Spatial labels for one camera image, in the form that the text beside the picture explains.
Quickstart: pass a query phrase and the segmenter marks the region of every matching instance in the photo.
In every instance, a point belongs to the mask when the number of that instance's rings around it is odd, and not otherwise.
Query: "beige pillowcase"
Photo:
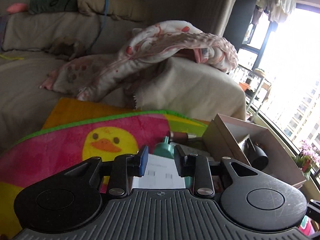
[[[105,0],[77,0],[78,10],[88,16],[104,14]],[[117,15],[125,20],[149,20],[148,7],[143,0],[109,0],[108,15]]]

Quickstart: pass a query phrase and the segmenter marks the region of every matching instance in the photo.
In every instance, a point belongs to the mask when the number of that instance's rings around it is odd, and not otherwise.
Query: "orange duck beak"
[[[121,148],[113,145],[108,139],[102,138],[98,141],[90,143],[90,145],[98,150],[105,152],[118,153],[121,152]]]

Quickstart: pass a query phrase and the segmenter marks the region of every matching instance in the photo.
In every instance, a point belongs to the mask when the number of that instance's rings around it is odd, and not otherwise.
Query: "beige bedsheet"
[[[88,48],[96,38],[104,16],[86,16],[77,12],[17,13],[7,23],[3,50],[48,49],[58,37],[69,36]],[[106,17],[106,25],[92,47],[91,54],[116,53],[127,42],[126,33],[133,28],[144,28],[142,23],[113,20]]]
[[[62,95],[39,89],[47,73],[63,64],[44,52],[6,52],[0,58],[0,152],[22,137],[41,129]]]
[[[136,91],[138,109],[169,109],[206,121],[216,114],[245,120],[245,94],[227,74],[180,57],[161,65],[163,72]]]
[[[25,59],[0,59],[0,153],[40,130],[58,100],[68,96],[38,88],[47,73],[64,61],[44,52],[11,51],[4,55]],[[149,73],[152,79],[136,90],[138,108],[174,110],[208,121],[217,113],[244,120],[244,92],[227,74],[178,57],[160,63],[155,70],[160,74]],[[133,103],[132,96],[119,88],[102,102],[121,107],[130,100]]]

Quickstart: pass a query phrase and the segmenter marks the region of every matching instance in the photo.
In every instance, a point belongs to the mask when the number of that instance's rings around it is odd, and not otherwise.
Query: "white paper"
[[[149,154],[146,172],[141,178],[133,177],[132,188],[186,188],[186,185],[173,159]]]

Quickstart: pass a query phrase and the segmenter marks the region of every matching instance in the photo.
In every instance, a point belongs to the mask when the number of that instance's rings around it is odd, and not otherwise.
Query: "beige curtain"
[[[223,35],[236,0],[198,0],[192,24],[205,33]]]

